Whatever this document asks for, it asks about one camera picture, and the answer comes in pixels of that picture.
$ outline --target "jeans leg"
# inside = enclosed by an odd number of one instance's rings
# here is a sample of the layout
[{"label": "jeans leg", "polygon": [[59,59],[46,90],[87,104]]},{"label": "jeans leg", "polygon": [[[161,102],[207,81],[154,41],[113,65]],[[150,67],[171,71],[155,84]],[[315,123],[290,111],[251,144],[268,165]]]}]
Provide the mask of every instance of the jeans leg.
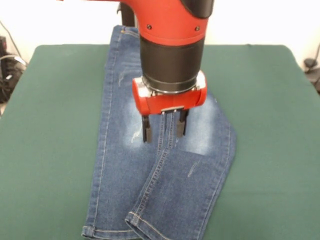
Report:
[{"label": "jeans leg", "polygon": [[152,143],[142,140],[142,119],[132,94],[140,77],[139,35],[114,28],[103,84],[98,148],[82,236],[89,239],[136,239],[125,217],[139,196],[161,147],[164,119],[150,116]]},{"label": "jeans leg", "polygon": [[[199,116],[192,117],[191,113],[189,131],[183,138],[176,138],[176,124],[170,126],[168,144],[158,155],[135,206],[126,217],[128,225],[144,240],[203,238],[236,150],[234,129],[212,95],[208,99],[206,105],[197,109],[200,116],[211,115],[207,125],[203,126],[205,119],[200,121]],[[173,123],[178,118],[177,113],[170,115]]]}]

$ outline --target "seam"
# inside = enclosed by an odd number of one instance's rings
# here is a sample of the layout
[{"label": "seam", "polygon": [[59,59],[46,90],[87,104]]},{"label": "seam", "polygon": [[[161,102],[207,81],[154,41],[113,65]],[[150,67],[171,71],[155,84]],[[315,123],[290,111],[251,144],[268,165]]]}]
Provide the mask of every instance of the seam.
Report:
[{"label": "seam", "polygon": [[[118,56],[118,53],[119,53],[119,43],[121,41],[121,36],[122,36],[121,34],[118,35],[116,48],[115,48],[116,51],[114,53],[114,60],[113,60],[112,68],[111,68],[111,71],[110,71],[110,78],[111,78],[112,85],[113,85],[113,82],[114,82],[114,69],[115,69],[115,65],[116,65],[116,61],[117,61],[117,56]],[[112,94],[113,94],[113,86],[111,87],[111,91],[110,91],[109,115],[110,115],[111,107],[112,107]],[[103,148],[102,166],[101,166],[99,189],[98,189],[98,196],[97,196],[96,206],[95,206],[95,215],[94,215],[93,226],[96,225],[96,221],[97,221],[99,198],[100,198],[100,191],[101,191],[101,183],[102,183],[102,178],[103,178],[103,175],[104,175],[104,167],[105,167],[105,156],[106,156],[106,148],[107,148],[107,135],[108,135],[108,128],[109,128],[109,121],[110,121],[110,116],[108,117],[108,121],[106,123],[106,130],[105,130],[105,136],[104,136],[104,141],[103,141],[104,148]]]},{"label": "seam", "polygon": [[168,136],[168,148],[172,149],[173,148],[173,140],[174,140],[174,119],[175,114],[171,113],[171,118],[170,118],[170,127],[169,127],[169,136]]},{"label": "seam", "polygon": [[165,133],[165,115],[160,115],[160,128],[159,128],[159,138],[158,138],[158,146],[156,155],[158,156],[160,153],[161,148],[164,145],[164,133]]},{"label": "seam", "polygon": [[137,207],[137,210],[135,211],[135,214],[137,215],[142,215],[143,211],[145,210],[145,205],[146,205],[146,202],[148,201],[149,199],[149,195],[151,194],[158,178],[159,178],[159,174],[162,170],[162,167],[164,165],[164,162],[165,162],[165,158],[167,157],[168,153],[167,151],[164,149],[162,151],[162,154],[160,155],[159,157],[159,161],[158,161],[158,164],[152,174],[152,177],[147,185],[147,187],[145,188],[145,191],[142,195],[142,198],[141,198],[141,201],[140,201],[140,204],[138,205]]},{"label": "seam", "polygon": [[[229,123],[229,141],[228,141],[228,146],[227,146],[228,152],[227,152],[227,161],[226,161],[226,163],[225,163],[226,166],[227,166],[228,163],[230,162],[230,145],[231,145],[231,124]],[[217,192],[217,190],[219,189],[219,185],[221,184],[221,179],[223,178],[223,175],[224,175],[224,173],[226,172],[226,170],[227,170],[227,168],[225,167],[224,170],[223,170],[223,172],[221,173],[221,176],[220,176],[220,178],[219,178],[218,185],[217,185],[214,193],[213,193],[212,196],[211,196],[211,200],[210,200],[210,204],[209,204],[209,209],[210,209],[210,206],[213,204],[213,200],[214,200],[214,198],[215,198],[216,192]],[[201,224],[201,227],[200,227],[200,229],[199,229],[199,233],[198,233],[198,236],[197,236],[196,239],[199,239],[199,237],[200,237],[201,231],[202,231],[202,229],[204,228],[204,224],[205,224],[205,222],[206,222],[206,219],[207,219],[207,217],[208,217],[208,214],[209,214],[209,210],[208,210],[208,211],[206,212],[206,214],[205,214],[204,220],[203,220],[203,222],[202,222],[202,224]]]},{"label": "seam", "polygon": [[[83,229],[91,229],[91,226],[84,226]],[[95,232],[101,232],[101,233],[128,233],[133,232],[133,230],[98,230],[94,229]]]},{"label": "seam", "polygon": [[130,211],[130,214],[136,216],[139,220],[141,220],[142,222],[144,222],[145,224],[147,224],[150,228],[152,228],[153,231],[155,231],[157,234],[159,234],[162,238],[164,238],[165,240],[170,240],[170,238],[167,238],[166,236],[164,236],[161,232],[159,232],[154,226],[152,226],[149,222],[147,222],[146,220],[143,220],[140,216],[138,216],[137,214],[135,214],[134,212]]},{"label": "seam", "polygon": [[136,37],[136,38],[139,37],[138,33],[134,32],[134,31],[130,31],[130,30],[121,30],[121,33],[122,34],[131,35],[131,36]]}]

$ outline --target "denim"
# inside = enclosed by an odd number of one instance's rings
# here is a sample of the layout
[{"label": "denim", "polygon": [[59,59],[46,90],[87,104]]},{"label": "denim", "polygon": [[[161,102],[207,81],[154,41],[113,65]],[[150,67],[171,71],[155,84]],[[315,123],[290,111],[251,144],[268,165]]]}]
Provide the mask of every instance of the denim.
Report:
[{"label": "denim", "polygon": [[82,236],[200,240],[234,160],[235,130],[209,92],[190,110],[185,136],[176,137],[178,112],[151,115],[152,143],[143,143],[132,94],[141,75],[138,30],[114,27]]}]

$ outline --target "folded jeans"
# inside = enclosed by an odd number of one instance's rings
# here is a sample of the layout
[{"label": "folded jeans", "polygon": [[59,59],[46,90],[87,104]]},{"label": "folded jeans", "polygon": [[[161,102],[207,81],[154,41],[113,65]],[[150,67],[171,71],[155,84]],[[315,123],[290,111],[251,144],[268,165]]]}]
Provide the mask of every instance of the folded jeans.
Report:
[{"label": "folded jeans", "polygon": [[139,32],[113,29],[103,83],[98,147],[82,236],[99,240],[201,240],[234,160],[236,133],[209,92],[190,110],[151,115],[143,143],[132,79],[142,75]]}]

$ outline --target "green table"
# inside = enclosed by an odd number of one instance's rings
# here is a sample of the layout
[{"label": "green table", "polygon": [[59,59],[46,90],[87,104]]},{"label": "green table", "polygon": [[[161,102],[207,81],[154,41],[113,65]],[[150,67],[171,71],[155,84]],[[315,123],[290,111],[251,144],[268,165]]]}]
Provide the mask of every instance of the green table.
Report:
[{"label": "green table", "polygon": [[[36,49],[0,120],[0,239],[82,240],[106,45]],[[320,239],[320,99],[284,46],[206,46],[238,135],[205,240]]]}]

